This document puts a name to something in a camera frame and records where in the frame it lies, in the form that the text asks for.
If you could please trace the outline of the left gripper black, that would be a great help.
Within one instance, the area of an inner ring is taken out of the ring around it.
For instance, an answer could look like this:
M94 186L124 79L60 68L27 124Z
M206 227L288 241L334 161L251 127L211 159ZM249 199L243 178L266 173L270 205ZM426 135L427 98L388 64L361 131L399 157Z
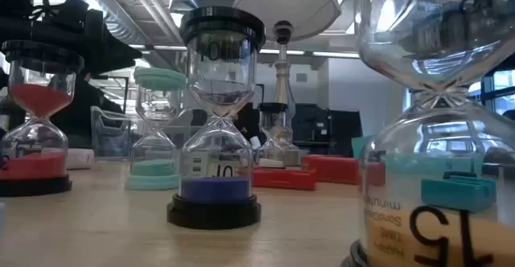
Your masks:
M115 38L104 25L103 12L86 10L82 16L72 10L61 10L47 19L51 42L84 57L84 72L99 75L129 68L142 53Z

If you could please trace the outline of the red sand hourglass black caps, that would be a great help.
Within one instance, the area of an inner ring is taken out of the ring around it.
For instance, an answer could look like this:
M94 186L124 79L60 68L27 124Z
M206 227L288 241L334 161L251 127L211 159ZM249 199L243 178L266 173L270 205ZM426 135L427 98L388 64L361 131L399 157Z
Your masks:
M2 53L10 64L8 95L29 119L0 139L0 197L70 191L68 138L51 116L74 96L83 58L63 47L9 40Z

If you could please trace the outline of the mint green hourglass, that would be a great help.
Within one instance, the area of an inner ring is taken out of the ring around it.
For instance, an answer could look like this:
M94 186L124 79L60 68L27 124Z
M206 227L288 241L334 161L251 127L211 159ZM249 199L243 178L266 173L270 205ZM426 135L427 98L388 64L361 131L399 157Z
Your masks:
M168 127L183 112L186 76L165 68L137 68L135 111L143 123L142 137L130 150L130 171L125 187L160 191L178 186L177 148L166 135Z

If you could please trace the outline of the white sand hourglass black caps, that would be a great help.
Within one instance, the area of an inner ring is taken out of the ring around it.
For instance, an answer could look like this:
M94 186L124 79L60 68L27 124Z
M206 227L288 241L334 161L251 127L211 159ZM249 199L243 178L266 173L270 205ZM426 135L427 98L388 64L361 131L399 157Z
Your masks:
M264 102L258 106L259 128L266 137L257 150L257 164L260 167L285 167L287 108L287 104L278 102Z

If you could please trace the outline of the blue sand hourglass black caps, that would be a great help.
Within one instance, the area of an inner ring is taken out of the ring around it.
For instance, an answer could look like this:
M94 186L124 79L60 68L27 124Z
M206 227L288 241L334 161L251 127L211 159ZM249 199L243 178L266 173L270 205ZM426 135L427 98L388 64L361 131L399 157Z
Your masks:
M186 13L179 32L187 48L187 90L208 119L180 150L179 189L167 220L203 230L256 224L261 205L252 190L253 147L233 118L253 98L265 27L246 11L205 6Z

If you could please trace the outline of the red block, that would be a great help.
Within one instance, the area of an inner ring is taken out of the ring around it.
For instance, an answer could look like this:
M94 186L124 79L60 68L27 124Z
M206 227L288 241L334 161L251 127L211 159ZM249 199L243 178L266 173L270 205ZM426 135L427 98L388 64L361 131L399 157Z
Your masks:
M359 185L361 175L355 158L309 154L301 158L303 170L313 170L317 182Z

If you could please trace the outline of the teal translucent plastic bin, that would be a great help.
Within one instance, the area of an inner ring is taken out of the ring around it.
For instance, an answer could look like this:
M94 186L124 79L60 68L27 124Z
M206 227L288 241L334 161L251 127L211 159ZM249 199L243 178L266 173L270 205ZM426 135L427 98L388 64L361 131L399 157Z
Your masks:
M383 133L354 138L355 157L364 166L381 164L389 176L441 178L456 171L478 175L484 147L466 137L429 138L420 134Z

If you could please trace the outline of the orange sand hourglass black caps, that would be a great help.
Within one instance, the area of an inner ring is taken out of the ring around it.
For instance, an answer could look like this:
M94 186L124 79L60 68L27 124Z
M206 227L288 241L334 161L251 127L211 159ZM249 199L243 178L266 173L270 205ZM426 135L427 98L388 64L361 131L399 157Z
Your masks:
M466 137L484 147L496 203L471 213L424 204L422 179L360 162L363 228L350 263L365 267L515 267L515 121L468 87L515 53L515 0L355 0L357 51L414 92L381 134Z

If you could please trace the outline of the teal digital timer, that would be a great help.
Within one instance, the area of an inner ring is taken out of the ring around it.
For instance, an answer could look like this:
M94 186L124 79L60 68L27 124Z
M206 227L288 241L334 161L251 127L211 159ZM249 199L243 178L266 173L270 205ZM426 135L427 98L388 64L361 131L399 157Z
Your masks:
M436 207L483 212L496 203L496 181L473 173L445 172L441 179L421 180L421 199Z

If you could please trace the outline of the person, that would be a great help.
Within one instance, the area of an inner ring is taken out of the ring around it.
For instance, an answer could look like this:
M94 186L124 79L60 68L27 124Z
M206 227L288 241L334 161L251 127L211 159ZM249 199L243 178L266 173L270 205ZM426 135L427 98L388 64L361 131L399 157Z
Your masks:
M89 81L91 74L76 78L72 102L51 117L51 123L68 138L68 147L90 149L92 147L91 108L122 113L122 107L105 97L104 93Z

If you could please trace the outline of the clear plastic bin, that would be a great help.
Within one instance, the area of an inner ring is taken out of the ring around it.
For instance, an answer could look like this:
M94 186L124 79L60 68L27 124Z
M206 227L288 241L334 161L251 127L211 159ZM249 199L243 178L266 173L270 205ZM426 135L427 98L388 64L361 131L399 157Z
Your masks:
M191 125L192 115L183 114L167 125L163 132L178 147L200 128ZM91 107L92 148L96 160L128 161L132 146L151 134L148 125L138 116L104 111Z

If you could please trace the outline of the white shade silver table lamp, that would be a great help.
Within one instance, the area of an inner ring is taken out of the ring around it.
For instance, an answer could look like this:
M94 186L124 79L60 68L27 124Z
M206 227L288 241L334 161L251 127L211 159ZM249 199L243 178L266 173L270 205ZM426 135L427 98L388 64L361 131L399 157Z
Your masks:
M295 115L295 99L290 88L288 44L309 39L327 30L340 16L337 0L234 0L233 6L259 18L266 28L266 38L278 45L275 62L276 85L274 100L287 104L286 166L300 163L300 149L293 144L291 120Z

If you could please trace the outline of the long ceiling light strip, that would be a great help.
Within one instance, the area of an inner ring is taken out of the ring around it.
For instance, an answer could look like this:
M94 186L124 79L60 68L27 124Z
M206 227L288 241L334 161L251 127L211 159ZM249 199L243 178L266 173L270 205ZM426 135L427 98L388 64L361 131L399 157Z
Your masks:
M151 44L130 44L130 47L143 50L143 51L186 51L185 46L171 46L171 45L151 45ZM303 55L315 56L323 58L338 58L338 59L359 59L356 52L342 52L342 51L302 51L302 50L287 50L288 55Z

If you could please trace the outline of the black cabinet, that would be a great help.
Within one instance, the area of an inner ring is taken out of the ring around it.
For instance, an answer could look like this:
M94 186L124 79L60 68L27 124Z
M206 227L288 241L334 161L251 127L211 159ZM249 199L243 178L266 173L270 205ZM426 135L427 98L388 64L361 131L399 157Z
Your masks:
M297 104L291 121L293 143L310 154L351 158L352 139L362 136L358 111L323 109L315 104Z

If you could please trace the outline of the window with dark frame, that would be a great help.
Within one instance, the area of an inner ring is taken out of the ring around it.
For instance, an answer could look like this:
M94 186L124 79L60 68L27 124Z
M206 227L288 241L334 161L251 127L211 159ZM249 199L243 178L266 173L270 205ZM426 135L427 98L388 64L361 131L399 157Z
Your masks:
M515 110L515 66L499 66L468 87L468 97L503 115Z

